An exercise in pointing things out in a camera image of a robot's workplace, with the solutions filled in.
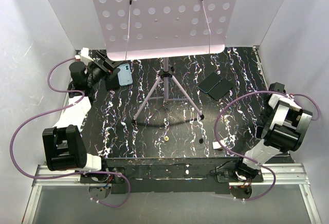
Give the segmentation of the black smartphone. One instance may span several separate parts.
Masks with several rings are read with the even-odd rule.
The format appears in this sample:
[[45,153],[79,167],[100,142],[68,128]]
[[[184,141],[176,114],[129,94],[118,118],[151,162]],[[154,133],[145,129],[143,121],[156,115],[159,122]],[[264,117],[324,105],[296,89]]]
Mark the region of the black smartphone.
[[222,77],[220,75],[212,72],[198,84],[198,89],[208,94],[221,80]]

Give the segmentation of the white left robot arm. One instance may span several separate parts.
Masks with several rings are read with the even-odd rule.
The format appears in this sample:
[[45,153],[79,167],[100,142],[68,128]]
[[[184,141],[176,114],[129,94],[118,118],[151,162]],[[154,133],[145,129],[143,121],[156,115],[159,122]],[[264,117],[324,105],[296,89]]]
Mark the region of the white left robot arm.
[[58,122],[42,133],[46,163],[50,171],[76,170],[92,172],[99,183],[106,182],[109,170],[100,156],[89,154],[81,136],[85,116],[95,100],[94,86],[105,81],[106,90],[119,88],[120,62],[113,62],[106,54],[97,51],[98,60],[89,56],[83,48],[69,66],[71,82],[68,86],[69,108],[65,109]]

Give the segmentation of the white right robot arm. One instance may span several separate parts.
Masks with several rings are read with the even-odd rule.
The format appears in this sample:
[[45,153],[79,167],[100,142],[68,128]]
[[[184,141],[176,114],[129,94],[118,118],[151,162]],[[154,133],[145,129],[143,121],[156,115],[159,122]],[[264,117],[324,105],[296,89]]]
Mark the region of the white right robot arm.
[[257,127],[260,141],[239,158],[232,169],[237,181],[255,178],[261,172],[261,165],[272,157],[298,150],[313,117],[312,112],[304,110],[292,98],[283,96],[286,94],[284,84],[272,83],[268,90],[277,94],[265,98]]

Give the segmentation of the light blue phone case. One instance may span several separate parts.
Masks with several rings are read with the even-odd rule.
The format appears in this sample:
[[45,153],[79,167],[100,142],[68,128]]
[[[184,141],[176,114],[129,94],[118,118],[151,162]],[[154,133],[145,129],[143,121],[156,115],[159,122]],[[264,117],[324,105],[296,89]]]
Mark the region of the light blue phone case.
[[129,64],[122,64],[118,66],[120,71],[118,72],[118,80],[120,86],[128,86],[133,84],[133,78]]

